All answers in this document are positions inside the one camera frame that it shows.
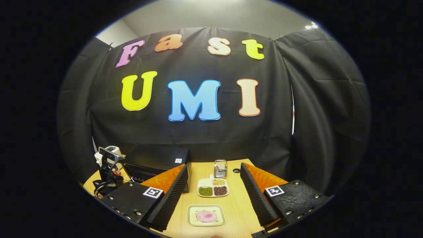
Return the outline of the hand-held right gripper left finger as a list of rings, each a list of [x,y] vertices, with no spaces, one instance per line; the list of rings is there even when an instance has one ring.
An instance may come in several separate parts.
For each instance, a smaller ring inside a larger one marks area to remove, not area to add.
[[[143,184],[127,182],[101,201],[124,218],[162,232],[167,229],[188,179],[188,166],[182,164]]]

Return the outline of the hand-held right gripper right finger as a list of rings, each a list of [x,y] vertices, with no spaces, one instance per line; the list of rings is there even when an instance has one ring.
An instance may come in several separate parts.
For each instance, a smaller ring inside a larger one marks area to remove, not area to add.
[[[301,180],[287,182],[251,164],[241,163],[240,177],[265,229],[297,223],[329,200]]]

